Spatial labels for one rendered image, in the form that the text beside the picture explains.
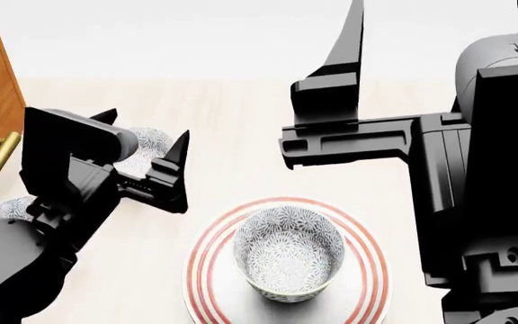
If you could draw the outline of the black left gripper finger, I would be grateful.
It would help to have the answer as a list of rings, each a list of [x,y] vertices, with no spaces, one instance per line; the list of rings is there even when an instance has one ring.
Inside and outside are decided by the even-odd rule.
[[[190,132],[185,131],[163,158],[153,158],[148,171],[155,202],[162,210],[185,213],[188,210],[184,169],[190,142]]]
[[[118,118],[118,112],[115,108],[106,110],[104,112],[100,112],[100,113],[90,117],[90,119],[93,121],[105,123],[108,125],[113,125],[117,118]]]

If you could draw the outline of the floral patterned grey bowl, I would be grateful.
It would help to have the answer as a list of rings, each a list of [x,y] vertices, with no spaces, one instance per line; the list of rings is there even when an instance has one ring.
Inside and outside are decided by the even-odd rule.
[[[163,158],[174,140],[157,129],[131,128],[129,131],[138,138],[138,149],[129,158],[115,163],[114,167],[120,174],[143,178],[151,168],[152,159]]]
[[[0,220],[32,221],[33,217],[26,209],[35,199],[35,196],[28,195],[0,202]]]
[[[295,205],[253,212],[233,237],[239,272],[274,302],[313,299],[334,279],[344,253],[344,236],[327,216]]]

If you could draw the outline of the white plate with red rings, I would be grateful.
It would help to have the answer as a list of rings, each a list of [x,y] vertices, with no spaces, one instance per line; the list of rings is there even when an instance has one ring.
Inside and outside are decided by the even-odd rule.
[[[282,205],[321,212],[344,236],[344,262],[328,288],[298,303],[271,301],[237,269],[236,229],[249,215]],[[194,324],[386,324],[392,296],[389,263],[380,245],[354,217],[312,199],[280,196],[242,204],[197,238],[183,267],[183,299]]]

